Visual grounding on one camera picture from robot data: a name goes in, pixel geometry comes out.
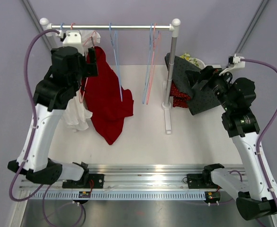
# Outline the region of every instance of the red polka dot fabric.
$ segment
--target red polka dot fabric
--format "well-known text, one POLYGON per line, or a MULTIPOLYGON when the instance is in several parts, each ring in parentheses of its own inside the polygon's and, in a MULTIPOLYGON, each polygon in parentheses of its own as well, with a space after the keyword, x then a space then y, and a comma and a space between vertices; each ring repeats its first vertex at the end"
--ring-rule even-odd
POLYGON ((191 97, 180 92, 173 81, 170 96, 173 97, 173 107, 188 108, 187 101, 190 101, 191 97))

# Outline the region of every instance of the red cloth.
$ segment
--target red cloth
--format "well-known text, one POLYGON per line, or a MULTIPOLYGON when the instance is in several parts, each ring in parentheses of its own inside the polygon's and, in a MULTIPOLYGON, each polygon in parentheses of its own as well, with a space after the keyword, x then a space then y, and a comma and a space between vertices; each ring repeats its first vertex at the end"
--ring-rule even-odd
POLYGON ((190 101, 191 97, 186 93, 180 92, 173 81, 170 96, 173 97, 173 107, 178 106, 182 108, 188 108, 187 101, 190 101))
POLYGON ((93 112, 91 120, 96 131, 112 145, 123 130, 125 117, 133 116, 134 101, 131 91, 122 88, 121 102, 118 77, 106 62, 104 51, 100 47, 95 50, 98 76, 89 77, 84 99, 88 110, 93 112))

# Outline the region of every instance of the white table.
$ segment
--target white table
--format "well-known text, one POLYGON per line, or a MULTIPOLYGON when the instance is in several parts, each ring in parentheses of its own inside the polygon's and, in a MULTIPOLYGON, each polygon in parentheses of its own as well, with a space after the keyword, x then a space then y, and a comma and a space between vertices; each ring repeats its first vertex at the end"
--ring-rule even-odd
POLYGON ((89 164, 242 164, 227 131, 222 107, 192 116, 188 109, 172 108, 172 134, 165 134, 162 81, 167 69, 158 65, 148 105, 142 104, 145 65, 121 66, 122 86, 134 99, 134 116, 125 118, 123 132, 108 145, 91 122, 86 131, 73 132, 60 121, 49 157, 62 162, 89 164))

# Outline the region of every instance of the reflective surface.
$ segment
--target reflective surface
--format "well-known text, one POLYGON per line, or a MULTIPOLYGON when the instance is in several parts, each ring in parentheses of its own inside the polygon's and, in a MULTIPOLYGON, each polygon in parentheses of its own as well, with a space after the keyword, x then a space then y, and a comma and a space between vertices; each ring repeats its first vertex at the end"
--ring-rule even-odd
MULTIPOLYGON (((223 199, 229 197, 224 193, 223 199)), ((45 201, 49 215, 69 201, 45 201)), ((188 201, 88 201, 84 204, 86 220, 83 227, 259 227, 255 221, 245 221, 235 202, 226 205, 201 205, 188 201)), ((80 208, 69 205, 53 214, 49 220, 59 227, 70 227, 80 215, 80 208)), ((268 218, 261 221, 271 226, 268 218)), ((31 200, 23 217, 22 227, 47 227, 43 220, 42 201, 31 200)))

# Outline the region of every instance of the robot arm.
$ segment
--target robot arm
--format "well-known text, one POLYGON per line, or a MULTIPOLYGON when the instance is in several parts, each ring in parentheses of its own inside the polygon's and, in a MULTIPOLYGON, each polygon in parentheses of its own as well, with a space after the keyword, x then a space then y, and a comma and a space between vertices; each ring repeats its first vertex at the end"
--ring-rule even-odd
POLYGON ((89 48, 90 63, 86 63, 81 37, 77 31, 71 32, 63 42, 63 47, 52 49, 52 66, 44 79, 40 81, 34 93, 37 126, 29 151, 33 119, 24 148, 17 160, 10 161, 8 169, 16 172, 25 161, 21 174, 33 183, 53 184, 58 180, 71 180, 77 186, 85 185, 89 170, 84 163, 60 163, 48 158, 53 135, 67 107, 69 100, 76 96, 82 78, 97 76, 95 49, 89 48))
POLYGON ((224 108, 222 123, 241 156, 249 186, 230 175, 220 164, 205 166, 203 181, 223 188, 236 200, 241 216, 245 220, 251 220, 276 213, 277 208, 271 191, 277 197, 277 183, 260 144, 260 155, 272 184, 272 187, 268 186, 256 150, 260 129, 250 109, 251 103, 256 98, 254 82, 247 78, 238 78, 231 83, 232 75, 229 71, 244 68, 241 58, 230 57, 229 63, 233 65, 232 68, 218 70, 207 66, 198 73, 188 72, 188 74, 198 78, 195 86, 205 80, 206 83, 201 90, 210 88, 224 108))

